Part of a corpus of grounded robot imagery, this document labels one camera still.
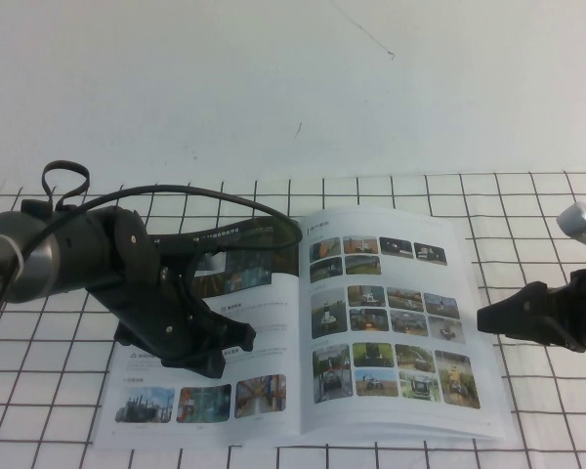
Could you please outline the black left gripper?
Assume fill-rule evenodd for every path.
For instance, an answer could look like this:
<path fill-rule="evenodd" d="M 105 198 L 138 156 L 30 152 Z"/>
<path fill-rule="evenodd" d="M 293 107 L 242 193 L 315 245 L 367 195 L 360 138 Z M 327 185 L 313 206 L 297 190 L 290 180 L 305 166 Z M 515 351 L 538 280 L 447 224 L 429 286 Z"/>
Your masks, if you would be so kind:
<path fill-rule="evenodd" d="M 160 358 L 168 368 L 181 368 L 220 379 L 225 370 L 223 350 L 252 352 L 256 330 L 247 322 L 226 318 L 221 326 L 190 302 L 180 276 L 162 269 L 153 282 L 126 280 L 118 288 L 114 307 L 120 326 L 116 339 Z"/>

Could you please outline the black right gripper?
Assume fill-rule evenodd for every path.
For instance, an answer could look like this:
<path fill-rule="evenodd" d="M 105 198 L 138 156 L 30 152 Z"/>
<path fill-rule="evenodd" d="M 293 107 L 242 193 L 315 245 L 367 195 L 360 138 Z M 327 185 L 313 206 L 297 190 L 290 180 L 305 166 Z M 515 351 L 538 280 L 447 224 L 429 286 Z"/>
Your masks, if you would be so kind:
<path fill-rule="evenodd" d="M 550 320 L 527 320 L 542 316 Z M 567 285 L 551 288 L 542 281 L 527 284 L 519 292 L 477 312 L 478 330 L 514 339 L 560 346 L 586 352 L 586 269 L 573 271 Z"/>

